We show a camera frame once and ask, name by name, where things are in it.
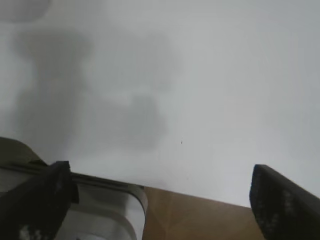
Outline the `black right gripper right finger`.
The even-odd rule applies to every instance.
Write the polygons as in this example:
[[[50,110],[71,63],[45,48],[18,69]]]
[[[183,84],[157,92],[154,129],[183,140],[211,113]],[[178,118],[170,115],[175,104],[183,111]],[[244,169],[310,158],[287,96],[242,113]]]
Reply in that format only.
[[[266,240],[320,238],[320,199],[271,167],[254,166],[249,201]]]

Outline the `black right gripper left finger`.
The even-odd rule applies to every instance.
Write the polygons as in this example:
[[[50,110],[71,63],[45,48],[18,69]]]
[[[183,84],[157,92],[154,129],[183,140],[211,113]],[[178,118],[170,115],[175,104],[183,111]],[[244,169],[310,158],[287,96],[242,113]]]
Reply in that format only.
[[[53,240],[73,203],[79,191],[70,165],[53,163],[1,196],[0,238]]]

